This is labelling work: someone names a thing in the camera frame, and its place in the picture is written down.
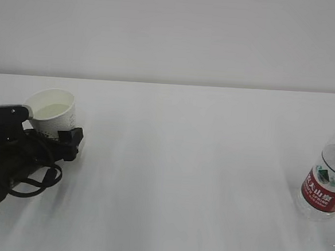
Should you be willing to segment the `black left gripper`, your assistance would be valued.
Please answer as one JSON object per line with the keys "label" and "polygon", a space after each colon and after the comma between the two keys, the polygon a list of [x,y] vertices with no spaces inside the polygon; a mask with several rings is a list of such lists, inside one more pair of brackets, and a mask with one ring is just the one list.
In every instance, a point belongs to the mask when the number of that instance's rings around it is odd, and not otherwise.
{"label": "black left gripper", "polygon": [[53,154],[40,139],[27,135],[0,146],[0,203],[11,195],[32,198],[61,181],[63,171],[55,160],[74,161],[83,129],[59,131]]}

